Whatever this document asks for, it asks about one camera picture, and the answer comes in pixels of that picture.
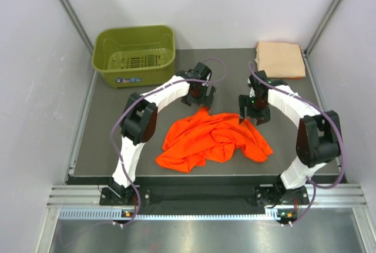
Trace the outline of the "orange t shirt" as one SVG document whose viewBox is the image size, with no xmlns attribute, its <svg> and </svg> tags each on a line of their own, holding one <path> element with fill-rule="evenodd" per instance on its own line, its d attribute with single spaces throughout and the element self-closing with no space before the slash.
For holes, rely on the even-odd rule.
<svg viewBox="0 0 376 253">
<path fill-rule="evenodd" d="M 239 120 L 235 113 L 209 113 L 206 108 L 180 119 L 170 127 L 163 153 L 155 162 L 162 168 L 189 173 L 207 160 L 218 163 L 229 161 L 236 150 L 256 163 L 263 163 L 273 150 L 248 119 Z"/>
</svg>

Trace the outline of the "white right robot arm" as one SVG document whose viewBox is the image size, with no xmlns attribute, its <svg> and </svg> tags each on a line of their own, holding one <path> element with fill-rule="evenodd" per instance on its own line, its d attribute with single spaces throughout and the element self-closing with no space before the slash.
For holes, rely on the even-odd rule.
<svg viewBox="0 0 376 253">
<path fill-rule="evenodd" d="M 270 121 L 270 107 L 282 112 L 297 128 L 296 154 L 290 166 L 273 183 L 275 203 L 289 203 L 317 170 L 341 155 L 339 115 L 324 112 L 283 80 L 270 80 L 265 71 L 249 76 L 250 93 L 239 96 L 239 121 L 246 117 L 258 125 Z"/>
</svg>

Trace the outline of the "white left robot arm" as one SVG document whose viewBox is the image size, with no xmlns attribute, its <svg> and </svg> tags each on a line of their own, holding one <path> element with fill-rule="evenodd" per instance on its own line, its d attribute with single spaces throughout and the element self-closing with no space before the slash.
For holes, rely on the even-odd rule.
<svg viewBox="0 0 376 253">
<path fill-rule="evenodd" d="M 179 71 L 148 93 L 130 95 L 116 122 L 120 127 L 121 147 L 113 143 L 119 159 L 109 188 L 119 203 L 132 200 L 136 167 L 144 145 L 156 131 L 158 113 L 177 99 L 188 106 L 211 108 L 216 91 L 214 86 L 209 86 L 213 83 L 211 76 L 212 70 L 199 62 L 194 69 Z"/>
</svg>

